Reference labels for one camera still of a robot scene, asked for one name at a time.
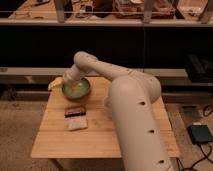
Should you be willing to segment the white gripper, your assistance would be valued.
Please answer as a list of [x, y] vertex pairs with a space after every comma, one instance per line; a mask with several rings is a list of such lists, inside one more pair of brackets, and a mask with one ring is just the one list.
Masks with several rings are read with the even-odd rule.
[[61, 86], [63, 82], [65, 84], [73, 84], [80, 81], [83, 78], [83, 72], [77, 67], [72, 66], [67, 69], [62, 77], [55, 78], [49, 85], [48, 90], [51, 91], [53, 88]]

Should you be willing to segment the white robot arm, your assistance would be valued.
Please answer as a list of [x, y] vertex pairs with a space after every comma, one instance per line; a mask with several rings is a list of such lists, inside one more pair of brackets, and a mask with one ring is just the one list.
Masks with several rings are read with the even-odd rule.
[[74, 64], [49, 85], [75, 85], [94, 71], [111, 82], [107, 104], [112, 114], [125, 171], [174, 171], [154, 116], [161, 96], [159, 80], [150, 74], [98, 60], [80, 51]]

